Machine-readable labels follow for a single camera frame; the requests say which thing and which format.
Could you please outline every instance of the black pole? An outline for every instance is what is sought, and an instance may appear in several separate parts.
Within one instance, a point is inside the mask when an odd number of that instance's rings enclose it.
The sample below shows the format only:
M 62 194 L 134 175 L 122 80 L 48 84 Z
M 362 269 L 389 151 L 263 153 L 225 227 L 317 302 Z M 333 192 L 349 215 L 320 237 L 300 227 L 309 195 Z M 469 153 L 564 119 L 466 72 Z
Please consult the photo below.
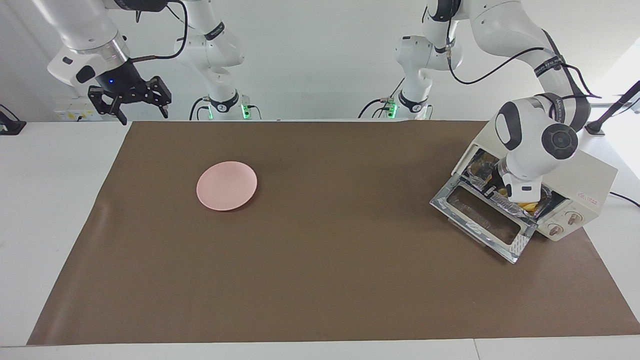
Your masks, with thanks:
M 618 110 L 622 109 L 622 107 L 629 102 L 637 93 L 640 92 L 640 81 L 638 81 L 634 86 L 631 86 L 628 92 L 625 95 L 622 95 L 620 100 L 618 100 L 615 104 L 611 105 L 611 107 L 604 113 L 598 120 L 592 121 L 588 123 L 584 129 L 591 135 L 603 136 L 604 132 L 602 131 L 602 125 L 605 121 L 609 120 Z
M 13 121 L 9 119 L 0 111 L 0 125 L 6 128 L 6 130 L 0 130 L 0 135 L 18 135 L 26 124 L 24 121 Z

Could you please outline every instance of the brown mat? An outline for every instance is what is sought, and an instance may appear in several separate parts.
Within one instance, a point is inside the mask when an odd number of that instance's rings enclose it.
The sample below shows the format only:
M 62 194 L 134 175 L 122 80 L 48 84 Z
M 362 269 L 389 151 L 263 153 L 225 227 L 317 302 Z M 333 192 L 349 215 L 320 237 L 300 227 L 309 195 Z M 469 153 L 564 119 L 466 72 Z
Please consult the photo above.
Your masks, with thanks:
M 29 345 L 640 334 L 584 231 L 510 265 L 429 205 L 483 126 L 135 123 Z

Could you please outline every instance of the pink plate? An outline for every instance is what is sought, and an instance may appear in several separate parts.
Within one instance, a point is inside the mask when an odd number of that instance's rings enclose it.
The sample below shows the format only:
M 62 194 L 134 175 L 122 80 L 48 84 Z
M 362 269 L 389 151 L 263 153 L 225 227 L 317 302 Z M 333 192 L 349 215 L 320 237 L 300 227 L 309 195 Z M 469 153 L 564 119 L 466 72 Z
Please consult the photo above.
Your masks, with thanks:
M 228 161 L 205 171 L 198 181 L 196 193 L 209 209 L 229 211 L 246 204 L 258 187 L 253 169 L 243 163 Z

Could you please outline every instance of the green light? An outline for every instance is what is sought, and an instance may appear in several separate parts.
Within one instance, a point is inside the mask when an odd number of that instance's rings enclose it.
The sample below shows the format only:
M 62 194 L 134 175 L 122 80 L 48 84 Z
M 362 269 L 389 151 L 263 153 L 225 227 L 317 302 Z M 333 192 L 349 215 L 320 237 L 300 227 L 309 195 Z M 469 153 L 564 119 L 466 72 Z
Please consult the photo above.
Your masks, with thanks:
M 391 104 L 391 109 L 389 109 L 388 117 L 390 119 L 395 119 L 397 112 L 398 112 L 398 105 L 397 104 Z
M 242 112 L 245 120 L 251 117 L 251 111 L 249 111 L 249 108 L 247 108 L 245 104 L 242 104 Z

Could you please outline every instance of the table surface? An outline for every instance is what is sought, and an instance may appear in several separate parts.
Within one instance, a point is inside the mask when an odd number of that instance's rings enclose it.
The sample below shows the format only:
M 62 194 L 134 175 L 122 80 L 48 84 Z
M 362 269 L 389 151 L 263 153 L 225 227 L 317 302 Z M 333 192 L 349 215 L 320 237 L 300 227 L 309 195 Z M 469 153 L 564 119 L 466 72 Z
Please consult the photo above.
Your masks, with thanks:
M 0 359 L 584 360 L 640 354 L 640 336 L 25 347 L 128 129 L 114 122 L 32 123 L 20 136 L 0 138 Z M 583 151 L 619 170 L 613 191 L 640 199 L 640 180 L 606 138 L 583 132 L 580 140 Z M 635 206 L 609 197 L 600 218 L 585 227 L 636 318 L 638 216 Z

